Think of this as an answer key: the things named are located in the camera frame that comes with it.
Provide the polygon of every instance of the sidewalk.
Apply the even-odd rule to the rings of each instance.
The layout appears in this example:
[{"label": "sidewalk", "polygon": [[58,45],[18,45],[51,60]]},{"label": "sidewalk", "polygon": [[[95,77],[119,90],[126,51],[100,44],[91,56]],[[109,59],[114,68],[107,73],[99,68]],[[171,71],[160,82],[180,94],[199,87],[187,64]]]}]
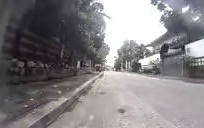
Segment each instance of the sidewalk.
[{"label": "sidewalk", "polygon": [[158,79],[170,79],[170,80],[179,80],[183,82],[188,83],[195,83],[195,84],[203,84],[204,85],[204,79],[199,78],[187,78],[187,77],[174,77],[174,76],[162,76],[162,75],[151,75],[151,74],[141,74],[149,77],[155,77]]},{"label": "sidewalk", "polygon": [[0,107],[0,110],[6,115],[3,123],[15,121],[31,112],[34,108],[56,101],[61,96],[68,97],[73,90],[97,74],[84,74],[76,77],[8,87],[8,95],[4,100],[4,104]]}]

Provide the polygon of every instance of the white sky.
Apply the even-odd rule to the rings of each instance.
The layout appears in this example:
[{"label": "white sky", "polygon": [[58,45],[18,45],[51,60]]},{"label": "white sky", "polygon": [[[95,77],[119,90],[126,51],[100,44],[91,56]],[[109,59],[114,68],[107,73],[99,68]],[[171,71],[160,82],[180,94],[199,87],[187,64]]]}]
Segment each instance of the white sky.
[{"label": "white sky", "polygon": [[105,42],[110,46],[107,64],[114,65],[114,56],[126,39],[138,44],[148,44],[166,32],[159,19],[161,13],[150,4],[150,0],[99,0],[108,20]]}]

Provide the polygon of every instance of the street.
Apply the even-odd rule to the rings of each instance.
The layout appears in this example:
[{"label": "street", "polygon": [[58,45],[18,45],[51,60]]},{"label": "street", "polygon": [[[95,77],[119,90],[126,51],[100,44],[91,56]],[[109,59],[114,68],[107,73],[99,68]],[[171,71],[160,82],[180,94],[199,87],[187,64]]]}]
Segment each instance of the street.
[{"label": "street", "polygon": [[204,128],[204,85],[105,72],[49,128]]}]

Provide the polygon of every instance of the pavement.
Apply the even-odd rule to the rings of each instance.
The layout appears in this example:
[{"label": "pavement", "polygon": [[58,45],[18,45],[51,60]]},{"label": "pavement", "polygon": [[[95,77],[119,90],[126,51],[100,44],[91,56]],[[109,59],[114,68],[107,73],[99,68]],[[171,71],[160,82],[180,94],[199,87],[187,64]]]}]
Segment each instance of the pavement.
[{"label": "pavement", "polygon": [[204,84],[105,72],[49,128],[204,128]]},{"label": "pavement", "polygon": [[69,97],[76,88],[97,74],[4,87],[7,91],[0,97],[2,124],[17,121],[34,109],[57,101],[60,97]]}]

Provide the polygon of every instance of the gate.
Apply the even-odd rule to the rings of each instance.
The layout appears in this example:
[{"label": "gate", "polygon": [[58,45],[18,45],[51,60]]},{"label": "gate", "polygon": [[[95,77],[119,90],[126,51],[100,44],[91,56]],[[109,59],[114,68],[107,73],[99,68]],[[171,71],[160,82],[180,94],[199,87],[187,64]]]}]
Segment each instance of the gate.
[{"label": "gate", "polygon": [[183,58],[184,55],[182,54],[164,58],[161,63],[161,74],[168,76],[182,76]]}]

